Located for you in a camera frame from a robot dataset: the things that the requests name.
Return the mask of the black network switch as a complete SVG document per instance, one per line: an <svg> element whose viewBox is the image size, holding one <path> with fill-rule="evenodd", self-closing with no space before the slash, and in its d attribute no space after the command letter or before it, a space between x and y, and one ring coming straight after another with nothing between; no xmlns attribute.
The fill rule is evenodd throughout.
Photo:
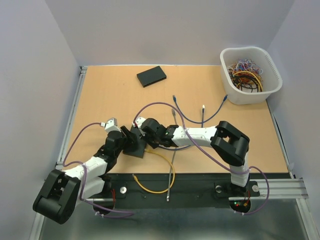
<svg viewBox="0 0 320 240"><path fill-rule="evenodd" d="M132 126L130 128L130 133L131 136L135 135L135 141L129 144L129 146L122 152L124 155L142 159L144 157L147 143L143 139L141 139L141 133L137 128Z"/></svg>
<svg viewBox="0 0 320 240"><path fill-rule="evenodd" d="M167 75L160 66L156 66L146 71L137 73L136 77L142 87L145 88L152 84L165 80L167 78Z"/></svg>

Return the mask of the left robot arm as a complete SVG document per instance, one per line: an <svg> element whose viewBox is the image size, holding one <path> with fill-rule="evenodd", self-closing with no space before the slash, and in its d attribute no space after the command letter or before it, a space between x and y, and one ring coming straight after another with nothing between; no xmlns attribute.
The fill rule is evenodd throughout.
<svg viewBox="0 0 320 240"><path fill-rule="evenodd" d="M65 171L54 169L48 174L32 205L36 213L64 224L79 202L95 194L106 197L111 193L111 184L103 176L116 165L122 151L137 147L138 139L125 126L97 125L107 131L105 143L86 162L73 161L73 168L64 162Z"/></svg>

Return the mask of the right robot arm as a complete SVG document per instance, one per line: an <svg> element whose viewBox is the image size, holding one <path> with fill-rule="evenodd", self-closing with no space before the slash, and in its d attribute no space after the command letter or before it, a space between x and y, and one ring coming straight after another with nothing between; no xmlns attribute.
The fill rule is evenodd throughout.
<svg viewBox="0 0 320 240"><path fill-rule="evenodd" d="M140 131L141 138L154 149L186 146L213 148L229 165L231 192L242 195L248 190L250 139L229 122L220 121L216 126L204 128L184 128L179 125L165 127L153 118L139 117L133 126Z"/></svg>

